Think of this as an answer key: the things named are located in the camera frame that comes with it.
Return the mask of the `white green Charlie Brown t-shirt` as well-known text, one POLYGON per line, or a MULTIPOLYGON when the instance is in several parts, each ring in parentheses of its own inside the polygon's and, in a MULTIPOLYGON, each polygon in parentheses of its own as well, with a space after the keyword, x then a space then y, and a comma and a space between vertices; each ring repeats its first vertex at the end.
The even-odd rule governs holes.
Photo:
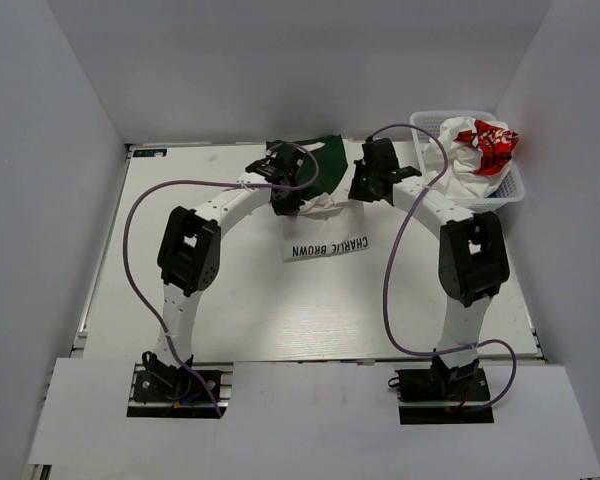
POLYGON ((280 250, 286 263, 334 257, 371 247, 362 202, 349 198, 351 163, 339 135, 300 140, 313 153, 297 174, 304 184, 319 165, 319 176, 302 192, 303 204, 295 215, 281 220, 280 250))

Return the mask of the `white red print t-shirt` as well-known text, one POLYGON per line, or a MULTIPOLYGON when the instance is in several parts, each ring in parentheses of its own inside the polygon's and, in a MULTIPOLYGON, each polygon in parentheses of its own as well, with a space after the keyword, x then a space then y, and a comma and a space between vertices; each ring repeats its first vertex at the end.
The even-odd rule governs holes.
POLYGON ((423 174, 437 178, 435 188, 449 198, 484 199, 510 172, 518 143, 519 134, 505 122, 452 117, 424 147, 423 174))

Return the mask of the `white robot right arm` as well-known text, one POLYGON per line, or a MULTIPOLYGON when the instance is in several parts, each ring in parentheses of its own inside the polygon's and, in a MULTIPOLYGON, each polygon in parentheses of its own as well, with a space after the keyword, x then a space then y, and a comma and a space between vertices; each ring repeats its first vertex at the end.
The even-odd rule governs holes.
POLYGON ((362 151, 349 197, 385 201, 439 241, 438 278, 447 306, 432 354, 431 384, 439 396, 455 398, 478 369, 476 347, 484 317, 510 276, 500 220, 493 212, 460 206, 427 185, 415 168, 401 167, 389 139, 367 139, 362 151))

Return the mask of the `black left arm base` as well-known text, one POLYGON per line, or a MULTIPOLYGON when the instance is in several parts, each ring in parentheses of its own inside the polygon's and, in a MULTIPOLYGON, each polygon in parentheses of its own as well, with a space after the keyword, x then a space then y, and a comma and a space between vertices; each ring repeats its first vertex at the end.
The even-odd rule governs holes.
POLYGON ((226 411, 232 365, 196 366, 196 377, 181 366, 168 366, 146 351, 132 376, 126 416, 153 419, 215 419, 226 411))

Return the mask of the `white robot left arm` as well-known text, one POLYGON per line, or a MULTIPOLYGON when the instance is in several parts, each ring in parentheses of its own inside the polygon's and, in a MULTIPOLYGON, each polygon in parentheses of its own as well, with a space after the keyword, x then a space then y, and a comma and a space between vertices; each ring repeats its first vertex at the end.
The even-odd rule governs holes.
POLYGON ((312 153, 281 142, 214 198, 196 208, 172 210, 157 258, 163 283, 161 332, 153 350, 143 355, 145 369, 168 398, 182 398, 190 390, 196 312, 203 291, 219 273, 223 236, 266 204, 279 206, 284 214, 297 213, 301 191, 318 173, 312 153))

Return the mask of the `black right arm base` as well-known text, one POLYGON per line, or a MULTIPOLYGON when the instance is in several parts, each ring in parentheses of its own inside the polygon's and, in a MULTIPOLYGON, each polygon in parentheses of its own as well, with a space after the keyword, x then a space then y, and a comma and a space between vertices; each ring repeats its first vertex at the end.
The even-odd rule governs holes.
POLYGON ((469 380, 444 386, 430 369, 397 370, 387 386, 398 398, 401 425, 492 424, 491 400, 482 368, 469 380))

